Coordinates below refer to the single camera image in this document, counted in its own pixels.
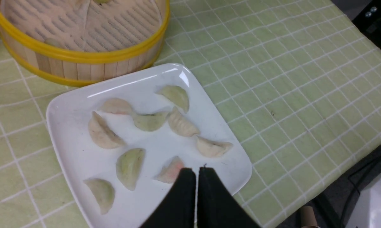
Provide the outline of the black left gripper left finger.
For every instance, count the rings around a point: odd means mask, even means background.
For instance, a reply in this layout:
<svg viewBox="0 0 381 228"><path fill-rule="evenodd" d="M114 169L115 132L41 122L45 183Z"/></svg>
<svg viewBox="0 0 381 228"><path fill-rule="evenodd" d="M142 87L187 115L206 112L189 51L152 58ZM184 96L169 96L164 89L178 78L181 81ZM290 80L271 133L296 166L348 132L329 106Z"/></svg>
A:
<svg viewBox="0 0 381 228"><path fill-rule="evenodd" d="M190 168L182 168L168 194L141 228L193 228L195 192L195 173Z"/></svg>

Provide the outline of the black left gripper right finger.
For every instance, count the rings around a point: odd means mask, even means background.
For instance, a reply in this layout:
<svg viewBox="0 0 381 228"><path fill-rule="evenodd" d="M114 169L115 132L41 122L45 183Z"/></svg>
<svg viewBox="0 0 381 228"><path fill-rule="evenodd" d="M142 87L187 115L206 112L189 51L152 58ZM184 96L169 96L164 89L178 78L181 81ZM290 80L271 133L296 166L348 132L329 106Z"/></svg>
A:
<svg viewBox="0 0 381 228"><path fill-rule="evenodd" d="M260 227L237 203L210 167L199 169L197 193L198 228Z"/></svg>

